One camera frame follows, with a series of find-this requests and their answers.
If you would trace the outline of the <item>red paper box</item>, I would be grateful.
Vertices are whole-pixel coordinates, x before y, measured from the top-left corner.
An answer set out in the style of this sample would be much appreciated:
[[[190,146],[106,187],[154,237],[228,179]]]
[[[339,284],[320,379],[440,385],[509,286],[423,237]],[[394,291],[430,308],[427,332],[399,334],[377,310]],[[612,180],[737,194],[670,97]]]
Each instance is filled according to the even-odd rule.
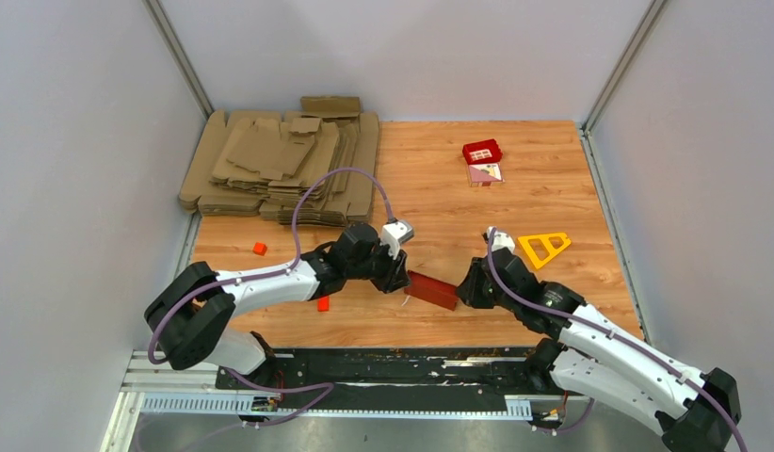
[[[449,311],[455,311],[459,297],[456,295],[456,286],[449,282],[443,282],[428,275],[409,271],[410,283],[404,288],[404,293],[415,299],[428,302]]]

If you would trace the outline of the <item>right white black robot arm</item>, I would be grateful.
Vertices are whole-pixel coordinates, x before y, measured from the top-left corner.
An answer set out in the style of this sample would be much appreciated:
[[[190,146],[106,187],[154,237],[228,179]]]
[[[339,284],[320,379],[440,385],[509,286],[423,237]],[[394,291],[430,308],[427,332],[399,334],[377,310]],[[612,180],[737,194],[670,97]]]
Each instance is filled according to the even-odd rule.
[[[653,348],[567,286],[539,281],[510,251],[473,259],[456,294],[472,308],[502,307],[542,334],[526,359],[534,391],[558,388],[603,403],[659,435],[670,451],[723,451],[730,441],[746,450],[733,376]]]

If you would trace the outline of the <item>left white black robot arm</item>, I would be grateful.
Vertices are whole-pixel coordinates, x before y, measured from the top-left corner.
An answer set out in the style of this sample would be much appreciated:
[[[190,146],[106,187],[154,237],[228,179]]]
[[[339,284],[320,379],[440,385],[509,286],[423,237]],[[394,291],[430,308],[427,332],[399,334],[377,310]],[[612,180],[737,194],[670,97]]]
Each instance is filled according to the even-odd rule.
[[[291,263],[245,271],[215,271],[204,261],[194,263],[147,307],[143,318],[172,369],[211,363],[264,389],[276,377],[269,347],[258,333],[231,328],[231,319],[278,303],[321,299],[349,281],[369,281],[385,294],[402,289],[410,283],[402,246],[413,236],[404,220],[380,230],[358,223]]]

